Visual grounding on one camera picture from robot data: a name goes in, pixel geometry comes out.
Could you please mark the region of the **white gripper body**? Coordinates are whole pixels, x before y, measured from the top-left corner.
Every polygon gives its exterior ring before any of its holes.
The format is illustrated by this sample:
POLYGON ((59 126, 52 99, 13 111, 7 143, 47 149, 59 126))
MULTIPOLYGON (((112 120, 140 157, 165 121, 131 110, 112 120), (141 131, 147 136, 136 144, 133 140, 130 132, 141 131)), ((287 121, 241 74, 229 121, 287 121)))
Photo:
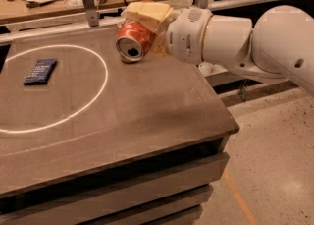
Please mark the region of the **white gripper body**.
POLYGON ((182 62, 201 64, 204 33, 212 16, 207 9, 182 10, 166 31, 169 52, 182 62))

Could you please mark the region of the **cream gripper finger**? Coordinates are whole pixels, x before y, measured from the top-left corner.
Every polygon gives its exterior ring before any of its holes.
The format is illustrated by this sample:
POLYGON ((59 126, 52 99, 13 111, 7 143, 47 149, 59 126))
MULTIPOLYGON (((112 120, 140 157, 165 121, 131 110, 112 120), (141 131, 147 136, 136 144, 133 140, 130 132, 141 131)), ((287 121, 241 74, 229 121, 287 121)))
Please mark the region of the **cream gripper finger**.
POLYGON ((156 36, 150 47, 150 52, 162 55, 167 53, 166 36, 164 34, 156 36))
POLYGON ((159 2, 131 2, 123 11, 122 16, 141 23, 154 33, 160 33, 173 20, 173 8, 159 2))

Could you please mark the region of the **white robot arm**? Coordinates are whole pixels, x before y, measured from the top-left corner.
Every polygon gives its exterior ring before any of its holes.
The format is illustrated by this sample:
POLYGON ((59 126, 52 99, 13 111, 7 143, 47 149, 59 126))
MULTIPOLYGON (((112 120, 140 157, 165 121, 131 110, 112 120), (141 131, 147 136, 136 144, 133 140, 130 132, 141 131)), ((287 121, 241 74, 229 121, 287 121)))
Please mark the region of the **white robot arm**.
POLYGON ((314 18, 301 9, 277 6, 252 22, 197 7, 177 12, 164 3, 132 2, 123 16, 163 32, 168 51, 183 62, 218 64, 262 83, 289 79, 314 95, 314 18))

